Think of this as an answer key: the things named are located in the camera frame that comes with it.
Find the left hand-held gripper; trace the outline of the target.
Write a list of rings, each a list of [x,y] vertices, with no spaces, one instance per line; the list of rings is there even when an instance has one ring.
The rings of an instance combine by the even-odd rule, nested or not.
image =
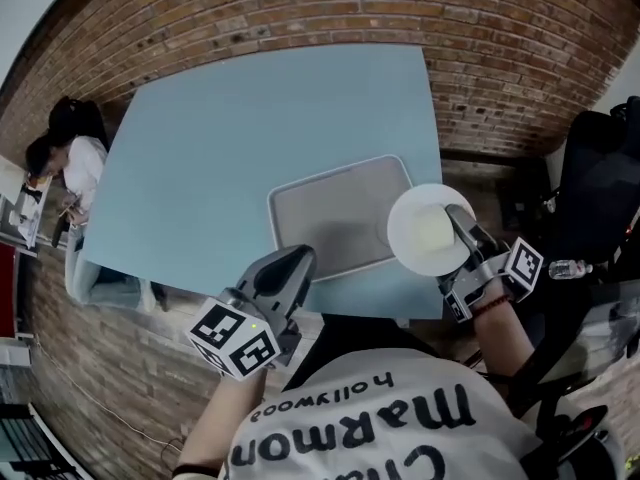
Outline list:
[[[288,366],[301,341],[290,317],[304,304],[316,267],[316,252],[305,245],[256,260],[237,289],[205,300],[186,326],[187,338],[218,372],[238,381],[264,367]]]

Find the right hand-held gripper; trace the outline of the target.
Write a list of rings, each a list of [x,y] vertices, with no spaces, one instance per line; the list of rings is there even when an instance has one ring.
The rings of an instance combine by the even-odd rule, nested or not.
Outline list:
[[[473,305],[493,280],[501,281],[505,294],[516,302],[534,291],[543,256],[529,243],[518,238],[509,247],[482,241],[475,218],[463,206],[450,204],[445,211],[460,239],[448,252],[437,254],[437,279],[444,304],[457,322],[474,317]]]

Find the pale yellow food block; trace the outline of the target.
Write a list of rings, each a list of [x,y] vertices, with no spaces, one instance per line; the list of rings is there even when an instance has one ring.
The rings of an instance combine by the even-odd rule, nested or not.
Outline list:
[[[445,209],[439,205],[428,205],[415,210],[410,219],[412,243],[425,253],[451,247],[454,230]]]

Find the round white plate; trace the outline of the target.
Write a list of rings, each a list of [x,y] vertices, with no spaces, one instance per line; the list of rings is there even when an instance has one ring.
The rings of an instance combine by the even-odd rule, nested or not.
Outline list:
[[[387,238],[393,254],[404,267],[418,275],[437,277],[437,254],[448,252],[460,238],[453,227],[455,242],[451,247],[425,253],[412,243],[410,219],[418,208],[439,205],[445,209],[450,204],[463,206],[471,216],[475,215],[464,196],[443,184],[415,186],[404,192],[394,203],[387,222]]]

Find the white rectangular tray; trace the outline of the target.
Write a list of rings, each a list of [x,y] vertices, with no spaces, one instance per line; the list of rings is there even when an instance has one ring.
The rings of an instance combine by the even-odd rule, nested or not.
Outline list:
[[[394,258],[387,222],[412,187],[402,160],[383,155],[276,187],[267,204],[275,247],[315,250],[317,282]]]

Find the person's left forearm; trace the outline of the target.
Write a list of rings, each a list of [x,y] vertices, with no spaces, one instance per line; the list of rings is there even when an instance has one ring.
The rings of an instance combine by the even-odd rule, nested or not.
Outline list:
[[[223,377],[187,437],[172,480],[216,480],[236,432],[262,402],[267,371],[238,381]]]

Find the person's right forearm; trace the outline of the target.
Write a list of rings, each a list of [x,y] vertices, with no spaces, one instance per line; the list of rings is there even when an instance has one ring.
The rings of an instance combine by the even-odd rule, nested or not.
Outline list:
[[[473,324],[490,374],[513,377],[532,356],[534,346],[506,295],[482,302]]]

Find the person's black trousers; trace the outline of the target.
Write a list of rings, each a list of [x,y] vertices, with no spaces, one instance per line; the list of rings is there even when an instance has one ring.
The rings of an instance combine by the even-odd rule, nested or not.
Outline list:
[[[323,329],[283,392],[300,388],[331,361],[353,352],[410,349],[439,358],[436,350],[393,319],[323,314]]]

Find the clear plastic water bottle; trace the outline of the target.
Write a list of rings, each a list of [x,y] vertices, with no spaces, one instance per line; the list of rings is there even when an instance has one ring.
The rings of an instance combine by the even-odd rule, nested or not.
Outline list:
[[[556,260],[548,267],[548,275],[552,280],[580,279],[592,271],[593,266],[583,260]]]

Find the light blue white-legged table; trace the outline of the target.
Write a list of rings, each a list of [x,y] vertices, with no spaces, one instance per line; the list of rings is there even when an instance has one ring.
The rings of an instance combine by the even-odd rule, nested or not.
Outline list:
[[[216,295],[277,250],[267,197],[300,179],[383,155],[412,187],[441,163],[416,46],[288,49],[215,62],[139,89],[101,176],[84,252],[95,264]],[[395,258],[314,280],[309,311],[437,319],[436,282]]]

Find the black mesh office chair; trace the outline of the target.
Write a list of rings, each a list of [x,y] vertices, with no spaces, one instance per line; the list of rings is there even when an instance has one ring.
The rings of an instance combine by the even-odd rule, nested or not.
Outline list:
[[[549,264],[583,260],[590,274],[640,279],[640,96],[574,119],[554,202],[543,241]]]

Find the person's white printed t-shirt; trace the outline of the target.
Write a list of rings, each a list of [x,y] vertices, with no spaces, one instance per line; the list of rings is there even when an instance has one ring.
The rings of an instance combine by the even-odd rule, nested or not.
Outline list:
[[[255,409],[224,480],[528,480],[537,447],[479,374],[416,350],[331,361]]]

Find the white narrow side table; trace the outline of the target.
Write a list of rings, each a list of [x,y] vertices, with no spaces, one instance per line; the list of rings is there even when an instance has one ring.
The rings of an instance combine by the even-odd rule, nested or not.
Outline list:
[[[0,241],[22,250],[36,246],[51,182],[0,155]]]

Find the red cabinet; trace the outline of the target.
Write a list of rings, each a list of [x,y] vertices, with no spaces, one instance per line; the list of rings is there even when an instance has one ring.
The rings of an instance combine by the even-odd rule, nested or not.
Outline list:
[[[0,338],[17,338],[19,252],[0,242]]]

